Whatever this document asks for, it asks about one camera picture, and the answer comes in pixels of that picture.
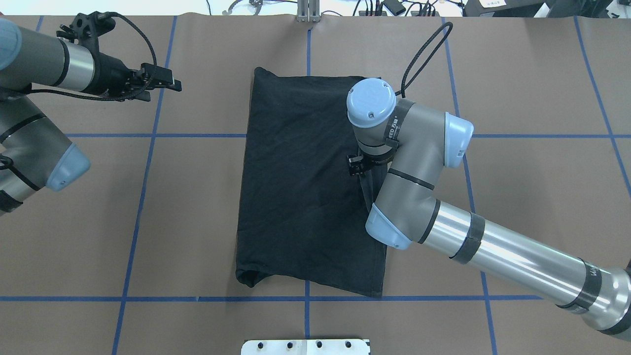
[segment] metal plate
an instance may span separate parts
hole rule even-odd
[[[241,355],[370,355],[367,339],[248,340]]]

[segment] folded black t-shirt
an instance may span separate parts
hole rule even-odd
[[[346,95],[359,76],[278,77],[254,71],[237,229],[237,280],[270,275],[381,297],[386,246],[365,230],[368,211],[346,156],[357,141]],[[372,171],[374,191],[386,175]]]

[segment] black cable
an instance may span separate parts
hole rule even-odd
[[[452,1],[452,0],[445,0],[445,1],[447,1],[448,3],[452,3],[452,4],[455,4],[455,5],[458,5],[458,7],[460,7],[460,8],[464,8],[464,3],[462,1],[460,1],[458,3],[455,2],[455,1]]]
[[[0,154],[0,163],[2,163],[2,165],[0,165],[0,170],[6,170],[13,166],[13,159]]]
[[[228,6],[228,11],[224,11],[224,12],[223,12],[223,14],[224,14],[224,15],[230,15],[230,14],[232,13],[232,9],[234,9],[234,8],[235,8],[235,6],[236,6],[238,3],[240,3],[240,2],[241,2],[241,0],[234,0],[234,1],[232,2],[232,4],[230,4],[230,6]]]
[[[322,11],[321,15],[324,15],[325,13],[334,13],[334,14],[336,14],[338,16],[342,16],[343,17],[343,15],[340,15],[339,12],[335,12],[333,10]]]
[[[366,3],[366,10],[368,10],[368,1],[367,0],[363,0]],[[357,3],[355,4],[355,9],[353,10],[353,15],[355,15],[355,13],[357,12],[357,8],[359,7],[359,3],[362,2],[362,0],[357,0]]]
[[[408,15],[408,13],[410,13],[410,10],[412,10],[412,7],[413,7],[414,5],[418,5],[418,7],[419,7],[419,8],[418,8],[418,13],[419,13],[419,14],[421,13],[421,9],[423,9],[423,5],[424,5],[423,3],[419,3],[418,1],[405,1],[405,2],[406,2],[406,3],[412,3],[412,5],[410,5],[410,6],[408,7],[408,10],[407,10],[407,11],[405,11],[405,15],[403,15],[403,17],[407,16],[407,15]]]
[[[114,12],[107,13],[107,14],[109,14],[110,17],[118,17],[122,19],[123,21],[127,22],[127,24],[129,24],[133,29],[135,29],[140,34],[140,36],[142,36],[144,41],[147,42],[147,45],[149,46],[149,51],[151,52],[151,58],[153,59],[153,70],[151,71],[151,75],[149,76],[149,79],[144,83],[144,85],[140,88],[140,90],[138,90],[137,92],[130,93],[129,95],[121,96],[121,97],[98,97],[98,96],[76,95],[74,93],[51,90],[51,89],[30,90],[28,93],[41,93],[41,92],[56,93],[58,95],[74,97],[76,99],[92,100],[92,101],[125,101],[127,99],[133,99],[136,96],[143,93],[147,89],[149,84],[153,81],[153,78],[156,75],[156,71],[158,70],[158,61],[156,59],[156,53],[153,50],[153,46],[151,45],[149,38],[147,38],[147,36],[140,30],[140,28],[138,28],[138,26],[136,26],[131,20],[129,20],[129,18],[126,18],[125,16],[119,13],[114,13]]]
[[[410,79],[410,81],[408,83],[406,83],[406,79],[408,78],[408,74],[410,73],[410,70],[412,69],[412,67],[414,66],[414,64],[416,63],[416,61],[418,60],[418,57],[421,56],[421,54],[423,53],[423,51],[425,50],[425,48],[427,48],[427,46],[432,43],[432,41],[438,36],[438,34],[443,30],[443,28],[445,27],[449,27],[447,29],[447,33],[445,33],[445,35],[442,37],[442,39],[440,40],[440,42],[436,45],[436,48],[433,49],[433,51],[430,53],[430,55],[427,57],[427,59],[425,60],[425,62],[423,63],[423,65],[421,65],[421,68],[418,68],[418,70],[416,71],[416,73],[414,74],[414,76],[412,76],[412,79]],[[434,32],[429,39],[427,39],[427,41],[423,44],[423,46],[418,50],[418,52],[416,52],[416,55],[414,55],[414,58],[412,58],[412,61],[410,62],[410,65],[408,65],[407,69],[405,69],[405,73],[403,73],[403,78],[401,79],[401,89],[399,91],[397,91],[396,93],[394,93],[395,95],[401,95],[402,98],[405,98],[405,89],[407,89],[412,82],[414,81],[414,79],[416,79],[416,77],[421,73],[421,70],[423,70],[423,68],[427,65],[427,63],[429,63],[429,61],[431,60],[432,56],[436,53],[436,51],[438,50],[438,48],[440,48],[442,46],[442,44],[445,42],[445,40],[447,40],[447,37],[449,36],[449,34],[451,33],[451,30],[454,28],[454,24],[451,22],[445,22],[443,23],[437,30],[436,32]]]

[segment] light blue joint cap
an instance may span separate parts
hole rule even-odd
[[[445,112],[445,166],[459,167],[473,136],[473,124]]]
[[[412,241],[401,233],[374,203],[366,221],[366,231],[376,240],[396,249],[405,250],[412,244]]]
[[[0,70],[13,63],[22,48],[22,31],[13,22],[0,18]]]
[[[364,79],[355,84],[346,97],[348,120],[359,128],[378,126],[390,117],[396,106],[392,87],[377,78]]]
[[[72,143],[52,170],[46,181],[46,187],[52,191],[60,191],[70,185],[90,168],[90,161],[83,152]]]

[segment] blue grid line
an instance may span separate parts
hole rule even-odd
[[[499,133],[474,133],[473,138],[610,138],[610,135],[566,135],[566,134],[551,134],[551,135],[538,135],[538,134],[499,134]]]
[[[311,282],[305,281],[305,339],[311,339]]]
[[[440,21],[445,24],[445,18],[441,17]],[[442,29],[442,35],[447,35],[447,30]],[[449,70],[449,81],[451,82],[451,95],[454,99],[454,110],[456,116],[460,117],[460,106],[458,105],[458,95],[456,93],[456,80],[454,79],[454,68],[451,65],[451,52],[449,51],[449,40],[445,40],[445,52],[447,53],[447,69]]]
[[[39,32],[39,30],[42,29],[42,22],[44,22],[44,16],[40,16],[40,19],[37,22],[37,27],[35,27],[36,32]]]
[[[587,68],[587,73],[589,74],[589,79],[592,82],[592,87],[594,88],[594,93],[596,94],[596,100],[598,100],[598,106],[600,107],[600,112],[603,115],[604,124],[607,126],[607,132],[609,132],[609,136],[611,138],[611,145],[613,145],[613,151],[616,153],[616,159],[618,160],[618,165],[620,166],[620,171],[622,172],[622,178],[627,185],[627,193],[629,193],[629,197],[631,197],[631,184],[629,183],[629,178],[627,176],[627,170],[625,169],[624,164],[622,163],[622,157],[620,156],[620,151],[618,150],[618,144],[613,136],[613,131],[611,130],[611,124],[609,122],[609,117],[607,117],[607,112],[604,109],[603,99],[600,96],[600,91],[598,90],[598,85],[596,84],[596,80],[594,79],[594,74],[591,70],[591,65],[589,64],[589,59],[587,58],[587,52],[585,51],[585,44],[583,43],[583,36],[581,34],[581,26],[579,25],[579,18],[574,16],[574,26],[576,27],[576,34],[579,37],[579,44],[581,45],[581,52],[583,54],[583,60],[585,60],[585,67]]]
[[[171,26],[171,34],[168,43],[167,58],[165,60],[165,68],[168,68],[169,61],[171,59],[171,50],[173,49],[173,38],[175,36],[175,26],[177,24],[177,16],[173,16],[173,23]],[[114,334],[114,343],[112,345],[112,355],[116,355],[118,351],[119,339],[121,338],[122,321],[125,315],[125,305],[127,293],[129,291],[129,279],[131,278],[131,269],[134,265],[134,256],[136,253],[136,243],[138,241],[138,232],[140,230],[140,217],[144,207],[144,197],[147,189],[147,180],[149,178],[149,170],[151,167],[151,159],[153,158],[153,148],[155,146],[156,137],[158,133],[158,124],[160,123],[160,111],[162,108],[162,99],[164,97],[164,89],[160,89],[160,98],[158,99],[158,107],[156,109],[156,116],[153,122],[153,131],[151,137],[151,143],[149,144],[149,153],[147,154],[147,164],[144,169],[143,187],[140,192],[140,201],[138,203],[138,212],[136,213],[136,223],[134,226],[134,234],[131,240],[131,249],[129,250],[129,260],[127,262],[127,272],[125,274],[125,283],[122,290],[121,307],[119,310],[119,317],[116,323],[116,332]]]
[[[311,76],[311,30],[314,28],[310,28],[307,30],[307,76]]]
[[[445,23],[445,18],[440,18],[442,23]],[[456,116],[460,117],[460,107],[458,105],[458,96],[456,91],[456,80],[454,78],[454,70],[451,62],[451,52],[449,50],[449,40],[445,40],[445,51],[447,53],[447,67],[449,68],[449,79],[451,81],[451,92],[454,98],[454,109],[456,110]],[[464,164],[464,175],[467,180],[467,192],[469,194],[469,204],[471,205],[471,211],[475,213],[475,202],[473,201],[473,189],[471,188],[471,177],[469,175],[469,164],[467,162],[466,154],[463,157]],[[481,281],[482,281],[482,289],[484,290],[484,304],[487,309],[487,323],[488,323],[488,333],[491,340],[491,350],[493,351],[493,355],[497,355],[497,344],[495,341],[495,328],[493,327],[493,315],[491,313],[491,302],[488,297],[488,287],[487,287],[487,277],[484,272],[480,272]]]
[[[245,133],[69,133],[68,138],[246,138]]]
[[[107,296],[0,296],[0,302],[120,302]]]
[[[245,133],[68,133],[68,138],[247,138]],[[568,139],[629,139],[631,135],[570,135],[532,133],[474,133],[473,138],[568,138]]]
[[[307,76],[311,76],[311,31],[313,27],[307,30]],[[311,338],[311,283],[305,280],[305,339]]]
[[[308,296],[310,302],[423,302],[423,301],[484,301],[480,295],[462,296]],[[534,294],[490,295],[492,301],[542,300]],[[110,296],[0,296],[0,302],[121,302],[123,297]],[[241,302],[304,302],[305,296],[128,296],[126,303],[241,303]]]

